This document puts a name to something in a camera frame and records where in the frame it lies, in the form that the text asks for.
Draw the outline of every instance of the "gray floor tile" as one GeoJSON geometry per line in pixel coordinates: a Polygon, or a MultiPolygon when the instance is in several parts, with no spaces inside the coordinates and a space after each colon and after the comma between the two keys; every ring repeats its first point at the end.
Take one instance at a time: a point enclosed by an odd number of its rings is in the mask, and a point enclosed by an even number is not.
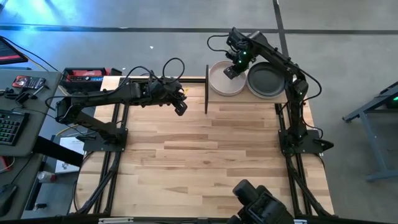
{"type": "Polygon", "coordinates": [[[272,0],[13,0],[1,22],[95,27],[276,28],[272,0]]]}
{"type": "MultiPolygon", "coordinates": [[[[206,64],[227,60],[223,52],[212,52],[207,47],[207,38],[212,34],[205,33],[0,31],[0,35],[48,60],[59,70],[65,67],[114,67],[127,74],[133,67],[142,65],[161,75],[168,59],[180,57],[185,62],[184,75],[204,76],[206,64]]],[[[271,44],[279,46],[277,34],[266,36],[271,44]]],[[[226,37],[215,37],[210,45],[214,49],[228,49],[225,42],[226,37]]],[[[166,69],[168,76],[178,76],[180,72],[179,62],[170,63],[166,69]]]]}
{"type": "MultiPolygon", "coordinates": [[[[310,100],[316,126],[335,143],[325,153],[326,176],[335,213],[345,218],[395,223],[398,179],[369,183],[377,171],[361,122],[341,117],[397,81],[398,36],[288,35],[290,56],[323,84],[310,100]]],[[[310,83],[309,95],[318,89],[310,83]]],[[[397,161],[397,154],[390,159],[397,161]]]]}
{"type": "Polygon", "coordinates": [[[395,0],[279,1],[285,29],[398,29],[395,0]]]}

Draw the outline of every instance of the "gray desk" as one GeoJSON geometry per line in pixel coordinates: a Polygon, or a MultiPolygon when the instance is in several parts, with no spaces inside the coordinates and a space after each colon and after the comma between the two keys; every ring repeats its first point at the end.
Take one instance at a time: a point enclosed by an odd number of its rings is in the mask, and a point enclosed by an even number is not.
{"type": "MultiPolygon", "coordinates": [[[[27,100],[24,106],[27,109],[32,109],[40,111],[47,114],[49,110],[44,100],[55,94],[58,83],[61,79],[61,73],[59,72],[40,72],[40,71],[27,71],[27,70],[0,70],[0,90],[4,90],[7,87],[11,87],[11,84],[18,75],[26,75],[31,77],[45,78],[45,84],[49,87],[48,90],[42,90],[38,95],[36,100],[27,100]]],[[[19,107],[14,100],[6,99],[0,96],[0,109],[11,110],[13,108],[19,107]]],[[[36,138],[39,135],[40,129],[42,128],[45,115],[30,110],[19,110],[21,112],[30,113],[29,121],[25,126],[25,130],[19,136],[18,142],[15,146],[3,146],[0,145],[0,156],[27,156],[32,152],[36,138]]]]}
{"type": "MultiPolygon", "coordinates": [[[[50,88],[40,92],[36,100],[28,100],[24,105],[28,109],[41,111],[47,114],[48,108],[44,104],[44,100],[55,94],[58,83],[61,79],[61,74],[58,72],[36,72],[36,71],[23,71],[23,70],[0,70],[0,89],[10,87],[15,77],[18,75],[27,75],[31,77],[42,77],[46,79],[46,85],[50,88]]],[[[0,96],[0,109],[11,110],[12,108],[18,107],[12,100],[5,99],[0,96]]],[[[10,172],[0,174],[0,186],[10,183],[20,169],[27,162],[30,152],[33,149],[36,138],[39,135],[39,131],[43,125],[45,115],[33,111],[24,111],[30,113],[29,121],[25,127],[24,132],[20,136],[18,143],[14,147],[0,145],[0,155],[16,155],[17,150],[21,148],[21,151],[26,153],[20,153],[21,157],[16,157],[16,161],[12,166],[10,172]]],[[[21,172],[19,177],[16,179],[15,184],[18,185],[17,193],[12,202],[11,210],[4,217],[0,217],[0,220],[15,220],[20,219],[22,212],[24,211],[26,201],[29,197],[32,184],[37,175],[37,171],[43,160],[43,155],[33,154],[32,159],[25,169],[21,172]]]]}

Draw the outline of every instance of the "wooden board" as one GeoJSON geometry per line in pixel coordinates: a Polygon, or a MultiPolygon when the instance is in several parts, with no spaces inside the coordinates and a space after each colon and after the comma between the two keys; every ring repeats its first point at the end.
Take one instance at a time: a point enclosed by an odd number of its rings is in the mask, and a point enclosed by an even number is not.
{"type": "MultiPolygon", "coordinates": [[[[102,88],[118,83],[119,77],[105,77],[102,88]]],[[[173,107],[130,107],[112,216],[229,218],[241,208],[232,189],[242,179],[265,185],[292,213],[274,104],[211,103],[204,114],[204,84],[183,85],[188,96],[183,116],[173,107]]],[[[95,117],[111,121],[112,112],[113,106],[99,106],[95,117]]],[[[308,106],[304,113],[312,124],[308,106]]],[[[81,169],[79,207],[98,185],[103,156],[94,153],[81,169]]],[[[303,155],[303,163],[309,188],[333,213],[321,161],[303,155]]]]}

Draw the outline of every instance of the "red device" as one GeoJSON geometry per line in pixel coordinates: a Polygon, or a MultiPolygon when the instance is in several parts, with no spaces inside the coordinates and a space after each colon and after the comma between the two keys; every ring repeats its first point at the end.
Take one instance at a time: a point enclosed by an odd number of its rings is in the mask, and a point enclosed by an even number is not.
{"type": "Polygon", "coordinates": [[[76,91],[100,91],[105,76],[121,76],[115,68],[66,68],[63,71],[61,86],[69,94],[76,91]]]}

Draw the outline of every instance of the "white paper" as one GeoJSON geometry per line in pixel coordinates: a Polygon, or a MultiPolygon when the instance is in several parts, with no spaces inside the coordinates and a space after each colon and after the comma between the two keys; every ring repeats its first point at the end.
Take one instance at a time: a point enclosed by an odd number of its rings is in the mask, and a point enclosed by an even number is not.
{"type": "MultiPolygon", "coordinates": [[[[60,146],[63,146],[67,149],[70,149],[82,155],[84,154],[83,151],[84,145],[85,145],[84,142],[77,140],[77,138],[75,137],[61,138],[60,140],[60,146]]],[[[57,161],[57,165],[55,166],[56,174],[62,174],[67,172],[78,172],[78,171],[79,167],[67,164],[66,162],[63,161],[57,161]]]]}

